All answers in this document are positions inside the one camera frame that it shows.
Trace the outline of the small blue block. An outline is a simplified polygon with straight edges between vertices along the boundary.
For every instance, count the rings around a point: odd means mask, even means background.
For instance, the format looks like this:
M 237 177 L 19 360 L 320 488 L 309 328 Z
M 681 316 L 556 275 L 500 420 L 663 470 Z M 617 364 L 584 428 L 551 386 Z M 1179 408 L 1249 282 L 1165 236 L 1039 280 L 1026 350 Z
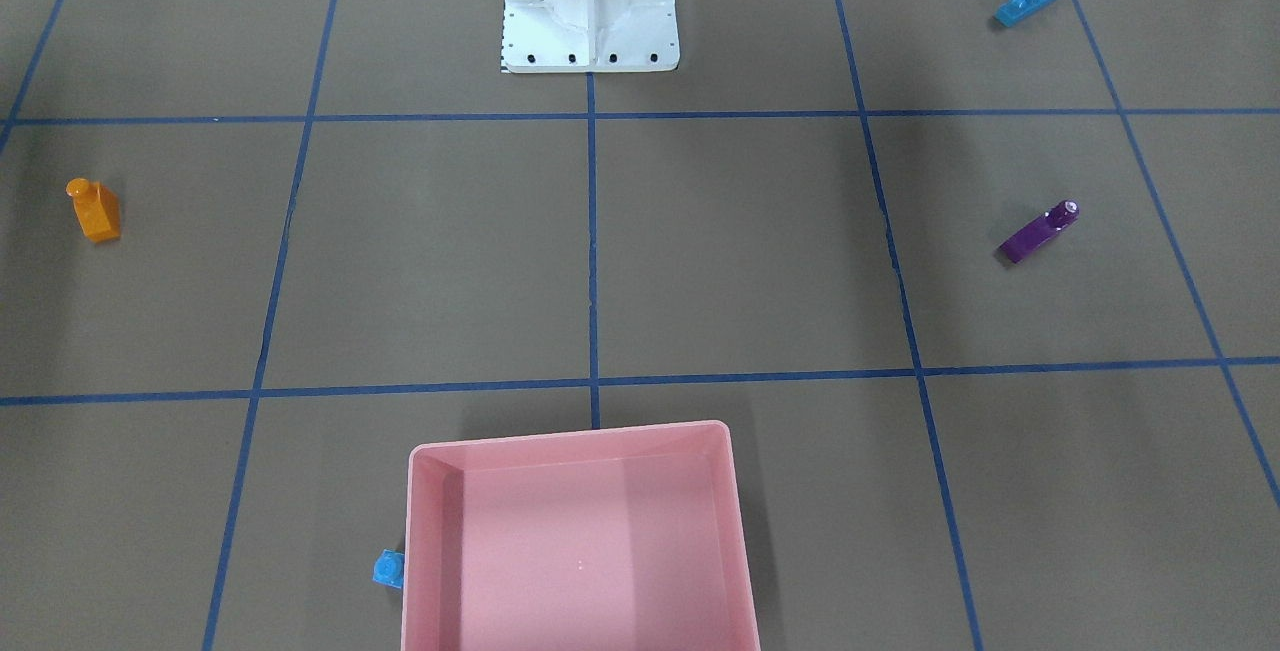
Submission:
M 403 590 L 404 569 L 404 554 L 393 549 L 384 549 L 372 565 L 371 579 L 374 583 L 388 588 Z

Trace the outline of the purple block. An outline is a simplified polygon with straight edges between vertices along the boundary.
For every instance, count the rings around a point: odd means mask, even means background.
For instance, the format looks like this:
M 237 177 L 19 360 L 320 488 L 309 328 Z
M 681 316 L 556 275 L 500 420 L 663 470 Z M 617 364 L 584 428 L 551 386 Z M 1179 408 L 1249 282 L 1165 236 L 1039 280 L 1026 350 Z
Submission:
M 1078 221 L 1079 215 L 1078 201 L 1062 200 L 1033 221 L 1024 224 L 1014 235 L 1007 237 L 998 246 L 998 253 L 1010 263 L 1021 263 L 1041 247 L 1060 237 L 1066 228 Z

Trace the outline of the orange block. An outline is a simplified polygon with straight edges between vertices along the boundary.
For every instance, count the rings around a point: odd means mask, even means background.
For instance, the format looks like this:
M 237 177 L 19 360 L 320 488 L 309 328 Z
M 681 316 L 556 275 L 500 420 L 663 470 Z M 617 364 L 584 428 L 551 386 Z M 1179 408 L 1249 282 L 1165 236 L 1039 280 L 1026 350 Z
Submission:
M 67 183 L 65 191 L 81 231 L 88 240 L 102 244 L 122 237 L 119 200 L 104 183 L 74 178 Z

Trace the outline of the pink plastic box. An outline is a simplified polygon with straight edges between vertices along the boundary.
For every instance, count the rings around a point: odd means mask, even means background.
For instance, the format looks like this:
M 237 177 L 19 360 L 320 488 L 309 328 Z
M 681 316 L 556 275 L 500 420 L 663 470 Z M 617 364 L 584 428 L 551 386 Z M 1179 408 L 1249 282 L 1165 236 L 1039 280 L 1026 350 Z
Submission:
M 424 443 L 403 650 L 758 650 L 719 420 Z

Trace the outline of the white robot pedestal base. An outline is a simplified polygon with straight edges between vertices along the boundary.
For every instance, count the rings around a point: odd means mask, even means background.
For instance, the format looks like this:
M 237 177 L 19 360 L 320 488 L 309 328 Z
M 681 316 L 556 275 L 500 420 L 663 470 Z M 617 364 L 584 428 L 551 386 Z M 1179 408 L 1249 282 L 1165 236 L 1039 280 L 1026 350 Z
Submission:
M 503 1 L 504 73 L 654 73 L 678 68 L 676 0 Z

